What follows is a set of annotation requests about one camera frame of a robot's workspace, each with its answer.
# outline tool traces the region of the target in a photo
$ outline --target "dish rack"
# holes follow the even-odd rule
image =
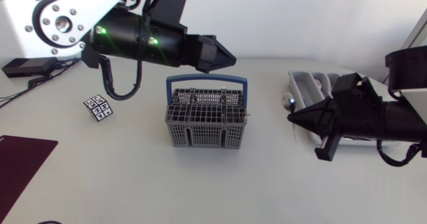
[[[242,90],[175,89],[176,81],[216,80],[241,83]],[[165,122],[174,147],[239,149],[247,113],[248,80],[218,74],[176,75],[166,79]]]

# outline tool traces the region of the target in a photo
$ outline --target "black cylinder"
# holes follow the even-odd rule
[[[389,68],[389,88],[401,89],[427,87],[427,46],[395,51],[386,56]]]
[[[93,48],[102,54],[172,67],[181,65],[183,38],[179,30],[117,9],[108,13],[92,33]]]
[[[383,139],[415,143],[427,140],[427,125],[408,103],[392,101],[384,108]]]
[[[408,104],[384,102],[377,114],[368,118],[341,119],[343,136],[419,143],[427,140],[427,125]]]

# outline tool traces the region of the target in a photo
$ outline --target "basket handle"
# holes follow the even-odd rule
[[[243,107],[246,108],[248,102],[248,80],[244,77],[236,77],[232,75],[222,74],[185,74],[174,75],[166,79],[166,94],[167,104],[172,104],[172,83],[176,81],[192,81],[192,80],[214,80],[214,81],[228,81],[232,83],[241,83],[243,85]]]

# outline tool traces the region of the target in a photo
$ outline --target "table surface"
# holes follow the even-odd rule
[[[112,66],[116,91],[129,91],[135,62]],[[4,223],[425,223],[426,160],[395,168],[375,147],[355,146],[318,160],[307,131],[297,128],[296,141],[282,107],[289,70],[350,73],[295,59],[240,59],[214,71],[248,78],[251,115],[240,150],[196,149],[173,147],[164,122],[166,77],[196,73],[192,67],[144,63],[139,92],[114,101],[101,71],[79,63],[0,109],[0,135],[59,142]],[[0,96],[24,90],[28,79],[0,74]],[[173,88],[222,86],[238,87]],[[114,111],[99,123],[83,106],[97,94]],[[386,152],[401,159],[407,147]]]

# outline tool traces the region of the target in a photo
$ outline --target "fiducial marker cube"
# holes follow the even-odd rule
[[[100,95],[96,95],[83,103],[87,110],[92,114],[92,117],[97,121],[101,121],[113,114],[113,110],[109,106],[108,102]]]

